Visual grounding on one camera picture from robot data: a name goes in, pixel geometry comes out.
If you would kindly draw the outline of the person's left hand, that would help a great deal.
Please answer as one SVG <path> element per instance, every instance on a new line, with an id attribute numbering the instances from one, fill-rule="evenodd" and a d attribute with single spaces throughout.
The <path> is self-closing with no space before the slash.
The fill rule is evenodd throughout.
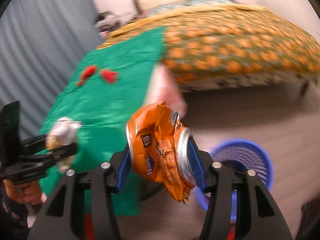
<path id="1" fill-rule="evenodd" d="M 14 185 L 10 180 L 6 179 L 3 184 L 7 196 L 19 204 L 37 205 L 41 202 L 42 191 L 38 180 Z"/>

